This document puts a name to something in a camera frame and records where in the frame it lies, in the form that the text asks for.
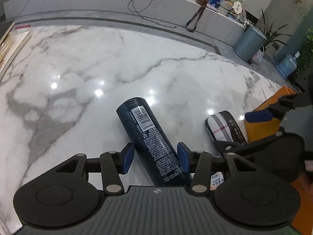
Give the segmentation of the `stack of books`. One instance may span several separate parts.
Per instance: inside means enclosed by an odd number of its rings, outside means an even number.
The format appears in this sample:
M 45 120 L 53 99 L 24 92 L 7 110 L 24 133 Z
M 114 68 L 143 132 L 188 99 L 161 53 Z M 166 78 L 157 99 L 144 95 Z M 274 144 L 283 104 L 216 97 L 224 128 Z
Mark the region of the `stack of books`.
M 14 20 L 1 23 L 1 80 L 14 58 L 31 38 L 30 31 L 18 33 L 14 27 Z

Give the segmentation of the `large water bottle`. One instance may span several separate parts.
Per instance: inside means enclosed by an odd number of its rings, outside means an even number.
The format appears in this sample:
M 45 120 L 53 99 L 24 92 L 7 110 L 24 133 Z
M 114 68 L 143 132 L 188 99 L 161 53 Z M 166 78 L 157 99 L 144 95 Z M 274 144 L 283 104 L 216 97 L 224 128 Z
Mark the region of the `large water bottle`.
M 300 52 L 296 52 L 294 56 L 286 55 L 284 59 L 276 65 L 277 72 L 283 79 L 286 79 L 297 69 L 297 58 L 300 56 Z

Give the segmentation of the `white peach cream tube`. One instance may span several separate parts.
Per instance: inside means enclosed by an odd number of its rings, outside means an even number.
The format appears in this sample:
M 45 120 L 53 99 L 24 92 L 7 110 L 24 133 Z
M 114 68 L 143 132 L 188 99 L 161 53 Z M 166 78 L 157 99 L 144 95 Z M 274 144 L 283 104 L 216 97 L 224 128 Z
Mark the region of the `white peach cream tube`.
M 216 190 L 220 184 L 224 182 L 224 176 L 222 172 L 216 172 L 211 175 L 210 190 Z

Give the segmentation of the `green floor plant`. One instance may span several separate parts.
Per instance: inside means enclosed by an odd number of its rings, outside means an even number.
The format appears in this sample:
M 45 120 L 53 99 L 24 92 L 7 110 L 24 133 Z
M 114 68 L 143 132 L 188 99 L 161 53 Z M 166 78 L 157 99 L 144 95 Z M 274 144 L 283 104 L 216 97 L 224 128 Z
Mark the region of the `green floor plant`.
M 288 44 L 286 44 L 285 42 L 279 40 L 280 36 L 288 36 L 288 37 L 292 37 L 291 34 L 286 34 L 286 33 L 282 33 L 280 30 L 282 30 L 283 28 L 285 28 L 287 26 L 287 24 L 277 28 L 276 30 L 273 29 L 273 23 L 269 23 L 268 22 L 268 17 L 267 15 L 264 13 L 263 9 L 261 9 L 262 11 L 262 21 L 263 21 L 263 27 L 260 28 L 259 26 L 257 26 L 257 28 L 265 35 L 265 37 L 267 38 L 267 40 L 265 41 L 264 45 L 262 45 L 261 50 L 263 52 L 265 52 L 266 47 L 270 44 L 270 43 L 274 43 L 274 42 L 278 42 L 281 43 L 285 46 L 287 46 Z

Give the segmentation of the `dark blue spray can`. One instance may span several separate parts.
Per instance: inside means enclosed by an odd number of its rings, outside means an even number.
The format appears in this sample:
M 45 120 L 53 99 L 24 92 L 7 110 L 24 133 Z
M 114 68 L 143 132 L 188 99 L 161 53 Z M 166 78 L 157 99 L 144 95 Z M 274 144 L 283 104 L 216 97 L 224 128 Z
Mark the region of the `dark blue spray can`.
M 190 185 L 190 175 L 145 99 L 131 98 L 116 112 L 155 186 Z

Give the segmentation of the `grey-blue trash bin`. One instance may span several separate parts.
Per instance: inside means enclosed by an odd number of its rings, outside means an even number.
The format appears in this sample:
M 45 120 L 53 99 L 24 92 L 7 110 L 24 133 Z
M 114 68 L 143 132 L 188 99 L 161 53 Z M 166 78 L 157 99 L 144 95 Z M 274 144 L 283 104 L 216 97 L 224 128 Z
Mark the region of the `grey-blue trash bin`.
M 267 37 L 253 25 L 249 25 L 234 47 L 235 54 L 245 62 L 253 59 L 266 43 Z

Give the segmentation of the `plaid glasses case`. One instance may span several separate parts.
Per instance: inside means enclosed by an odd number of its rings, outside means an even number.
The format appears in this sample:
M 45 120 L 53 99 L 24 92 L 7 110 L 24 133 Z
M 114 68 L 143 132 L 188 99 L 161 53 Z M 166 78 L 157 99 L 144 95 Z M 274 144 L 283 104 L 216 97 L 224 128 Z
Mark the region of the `plaid glasses case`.
M 248 144 L 235 118 L 226 110 L 207 117 L 204 126 L 213 143 L 223 141 Z

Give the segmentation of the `white round fan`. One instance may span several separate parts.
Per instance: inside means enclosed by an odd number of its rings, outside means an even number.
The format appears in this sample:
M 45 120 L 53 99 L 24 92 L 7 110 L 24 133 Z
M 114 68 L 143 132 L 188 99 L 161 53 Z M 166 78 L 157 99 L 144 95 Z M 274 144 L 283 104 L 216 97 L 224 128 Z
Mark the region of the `white round fan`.
M 233 10 L 235 14 L 240 14 L 242 12 L 242 4 L 239 1 L 234 2 Z

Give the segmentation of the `small woven basket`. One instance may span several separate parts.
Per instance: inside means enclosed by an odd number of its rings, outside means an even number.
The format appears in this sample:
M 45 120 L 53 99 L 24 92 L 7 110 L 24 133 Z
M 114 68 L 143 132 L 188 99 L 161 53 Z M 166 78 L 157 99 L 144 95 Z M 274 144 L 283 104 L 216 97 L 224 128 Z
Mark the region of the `small woven basket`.
M 264 52 L 259 50 L 252 58 L 252 63 L 260 65 L 263 59 Z

